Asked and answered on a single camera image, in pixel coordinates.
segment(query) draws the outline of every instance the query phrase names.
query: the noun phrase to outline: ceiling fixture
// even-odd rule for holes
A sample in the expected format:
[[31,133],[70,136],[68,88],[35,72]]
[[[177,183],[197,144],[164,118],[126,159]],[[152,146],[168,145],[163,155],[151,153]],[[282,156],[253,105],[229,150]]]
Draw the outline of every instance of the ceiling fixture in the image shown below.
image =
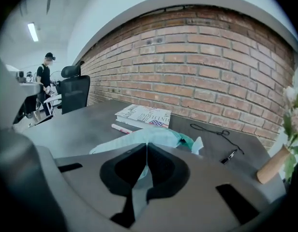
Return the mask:
[[38,37],[37,37],[37,34],[36,34],[34,23],[29,23],[28,24],[28,28],[30,30],[30,34],[32,36],[32,39],[34,40],[34,42],[37,42],[38,41]]

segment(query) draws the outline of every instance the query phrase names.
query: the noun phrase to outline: chair headrest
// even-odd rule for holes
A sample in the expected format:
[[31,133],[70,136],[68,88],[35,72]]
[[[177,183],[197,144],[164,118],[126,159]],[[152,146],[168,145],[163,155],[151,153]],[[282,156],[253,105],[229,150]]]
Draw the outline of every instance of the chair headrest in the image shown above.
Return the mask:
[[80,61],[76,65],[71,65],[71,66],[64,67],[63,70],[61,71],[61,76],[63,78],[70,78],[70,77],[81,75],[80,66],[83,63],[84,63],[84,61]]

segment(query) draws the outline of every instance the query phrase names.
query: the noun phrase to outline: brown vase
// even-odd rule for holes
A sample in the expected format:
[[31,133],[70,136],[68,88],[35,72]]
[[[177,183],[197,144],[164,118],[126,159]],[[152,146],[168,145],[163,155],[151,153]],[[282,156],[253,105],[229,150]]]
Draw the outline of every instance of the brown vase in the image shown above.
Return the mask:
[[282,145],[281,149],[256,173],[259,182],[265,184],[270,181],[279,172],[289,155],[290,152],[286,146]]

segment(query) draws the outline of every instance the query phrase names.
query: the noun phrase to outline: black string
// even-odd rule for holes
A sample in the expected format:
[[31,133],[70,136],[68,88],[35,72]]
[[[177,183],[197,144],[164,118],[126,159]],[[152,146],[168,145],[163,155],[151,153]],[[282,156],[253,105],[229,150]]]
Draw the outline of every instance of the black string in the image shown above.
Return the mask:
[[229,140],[226,136],[228,136],[230,134],[230,132],[228,130],[223,130],[222,132],[220,131],[214,131],[214,130],[208,130],[204,127],[201,127],[199,125],[196,125],[196,124],[190,124],[190,126],[193,128],[193,129],[196,129],[196,130],[200,130],[200,131],[208,131],[208,132],[211,132],[211,133],[214,133],[214,134],[217,134],[219,136],[222,136],[223,138],[225,138],[230,144],[234,145],[235,147],[237,147],[237,149],[239,149],[243,154],[244,151],[238,146],[236,145],[235,143],[231,142],[231,140]]

